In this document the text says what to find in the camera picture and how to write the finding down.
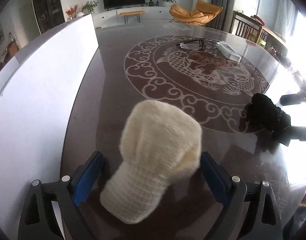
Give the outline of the black knitted hat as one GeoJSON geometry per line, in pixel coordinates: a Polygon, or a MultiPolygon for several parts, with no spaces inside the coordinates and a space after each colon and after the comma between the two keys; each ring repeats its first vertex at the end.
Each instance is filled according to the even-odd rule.
{"type": "Polygon", "coordinates": [[[272,150],[281,143],[289,146],[290,140],[284,135],[291,127],[291,117],[264,94],[256,93],[245,105],[240,118],[239,129],[255,132],[257,150],[272,150]]]}

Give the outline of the cream knitted hat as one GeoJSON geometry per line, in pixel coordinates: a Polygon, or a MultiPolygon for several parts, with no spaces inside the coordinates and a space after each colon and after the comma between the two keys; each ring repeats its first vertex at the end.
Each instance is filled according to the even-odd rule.
{"type": "Polygon", "coordinates": [[[137,103],[120,139],[123,161],[101,191],[101,205],[126,224],[141,222],[172,183],[195,173],[201,147],[201,125],[184,111],[156,100],[137,103]]]}

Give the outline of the white storage box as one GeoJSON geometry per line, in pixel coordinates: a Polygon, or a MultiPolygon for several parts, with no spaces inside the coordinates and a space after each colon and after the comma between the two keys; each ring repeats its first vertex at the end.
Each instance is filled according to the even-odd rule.
{"type": "Polygon", "coordinates": [[[29,42],[0,73],[0,228],[9,239],[31,182],[60,177],[71,111],[97,49],[86,15],[29,42]]]}

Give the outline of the white power bank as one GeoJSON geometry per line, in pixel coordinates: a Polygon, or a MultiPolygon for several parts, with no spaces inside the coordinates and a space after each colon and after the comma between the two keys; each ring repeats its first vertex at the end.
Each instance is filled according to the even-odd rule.
{"type": "Polygon", "coordinates": [[[240,62],[240,55],[229,46],[229,44],[224,41],[220,41],[217,43],[218,50],[224,55],[224,57],[230,61],[240,62]]]}

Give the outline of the black eyeglasses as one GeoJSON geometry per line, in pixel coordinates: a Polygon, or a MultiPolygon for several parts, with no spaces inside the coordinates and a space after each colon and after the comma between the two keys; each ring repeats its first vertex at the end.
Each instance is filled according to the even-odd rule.
{"type": "Polygon", "coordinates": [[[177,46],[182,49],[206,51],[217,48],[219,41],[206,38],[193,38],[179,42],[177,46]]]}

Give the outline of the dark wooden dining chair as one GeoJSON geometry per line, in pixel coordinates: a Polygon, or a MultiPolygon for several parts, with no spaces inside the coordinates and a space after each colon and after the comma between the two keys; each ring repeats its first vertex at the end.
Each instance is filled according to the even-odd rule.
{"type": "Polygon", "coordinates": [[[258,44],[265,50],[275,49],[283,55],[287,55],[286,42],[277,33],[273,32],[259,20],[248,17],[241,12],[234,11],[230,33],[258,44]]]}

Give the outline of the red flower vase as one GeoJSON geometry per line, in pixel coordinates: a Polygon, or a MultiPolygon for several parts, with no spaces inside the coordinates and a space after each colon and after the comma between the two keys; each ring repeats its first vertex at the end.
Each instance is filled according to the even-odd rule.
{"type": "Polygon", "coordinates": [[[79,6],[78,4],[74,5],[73,7],[70,6],[69,9],[65,11],[65,13],[67,15],[67,19],[69,21],[76,18],[78,6],[79,6]]]}

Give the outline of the white tv cabinet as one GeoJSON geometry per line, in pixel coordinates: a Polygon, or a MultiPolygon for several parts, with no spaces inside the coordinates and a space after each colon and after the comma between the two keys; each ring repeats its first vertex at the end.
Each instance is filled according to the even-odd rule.
{"type": "MultiPolygon", "coordinates": [[[[107,28],[114,27],[117,25],[124,24],[124,18],[119,16],[122,12],[128,11],[145,11],[142,16],[142,22],[145,21],[167,21],[172,20],[172,16],[169,13],[169,7],[132,7],[132,8],[122,8],[116,10],[109,10],[101,13],[95,13],[92,15],[93,23],[95,28],[107,28]]],[[[135,16],[129,17],[128,24],[138,23],[135,16]]]]}

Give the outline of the green potted plant left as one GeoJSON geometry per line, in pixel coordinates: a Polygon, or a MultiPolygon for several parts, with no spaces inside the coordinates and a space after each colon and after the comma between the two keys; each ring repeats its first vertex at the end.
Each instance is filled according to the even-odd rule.
{"type": "Polygon", "coordinates": [[[81,11],[84,13],[87,12],[88,14],[93,14],[97,6],[98,6],[98,2],[88,1],[82,6],[81,11]]]}

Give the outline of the orange lounge chair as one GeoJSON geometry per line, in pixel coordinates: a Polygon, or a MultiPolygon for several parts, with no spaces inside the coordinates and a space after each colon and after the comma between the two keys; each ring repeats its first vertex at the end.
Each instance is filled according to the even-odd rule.
{"type": "Polygon", "coordinates": [[[185,10],[177,4],[170,7],[169,13],[173,21],[179,21],[189,25],[205,25],[216,18],[222,7],[206,3],[202,0],[196,2],[196,7],[192,11],[185,10]]]}

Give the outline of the dark display cabinet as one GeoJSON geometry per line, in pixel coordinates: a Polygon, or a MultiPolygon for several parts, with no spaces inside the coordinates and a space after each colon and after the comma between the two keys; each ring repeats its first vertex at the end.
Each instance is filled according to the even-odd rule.
{"type": "Polygon", "coordinates": [[[60,0],[32,0],[40,33],[65,22],[60,0]]]}

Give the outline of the wooden bench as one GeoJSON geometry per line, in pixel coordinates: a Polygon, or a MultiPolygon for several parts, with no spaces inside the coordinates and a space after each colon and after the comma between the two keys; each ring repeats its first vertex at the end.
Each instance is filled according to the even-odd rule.
{"type": "Polygon", "coordinates": [[[135,16],[138,23],[142,22],[142,16],[145,14],[145,11],[139,10],[139,11],[128,11],[128,12],[122,12],[119,14],[119,16],[124,18],[124,24],[128,24],[129,17],[135,16]]]}

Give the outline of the grey curtain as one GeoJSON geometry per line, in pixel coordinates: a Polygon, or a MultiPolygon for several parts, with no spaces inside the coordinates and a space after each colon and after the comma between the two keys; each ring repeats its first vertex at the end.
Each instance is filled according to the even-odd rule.
{"type": "Polygon", "coordinates": [[[211,0],[211,3],[221,7],[222,11],[208,23],[209,27],[229,33],[234,16],[235,0],[211,0]]]}

